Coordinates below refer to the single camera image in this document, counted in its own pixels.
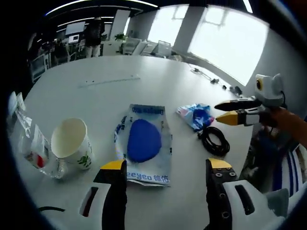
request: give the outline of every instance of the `office desk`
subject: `office desk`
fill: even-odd
[[[91,186],[101,186],[92,182],[99,167],[116,159],[114,130],[128,106],[131,103],[164,105],[173,134],[171,187],[129,184],[126,229],[204,229],[209,223],[205,161],[212,155],[175,111],[182,105],[204,103],[211,106],[212,115],[217,117],[224,112],[214,109],[214,106],[234,99],[234,95],[190,70],[186,63],[163,58],[116,56],[77,60],[44,73],[25,100],[30,116],[49,140],[53,129],[63,119],[82,118],[88,127],[95,161],[89,171],[61,183],[45,177],[32,166],[31,169],[21,169],[35,203],[39,207],[58,206],[74,212],[70,222],[60,219],[60,216],[54,218],[58,218],[67,229],[75,228],[77,221],[73,220],[84,218],[79,214],[76,202],[84,199]],[[139,76],[140,80],[80,88],[86,81],[102,82],[131,75]],[[248,153],[252,127],[227,126],[216,121],[212,126],[224,133],[230,144],[230,151],[224,159],[240,174]],[[101,197],[105,190],[106,187],[101,189]],[[92,225],[88,229],[99,229],[101,216],[95,216],[95,213],[101,212],[102,204],[92,208],[92,216],[87,219]]]

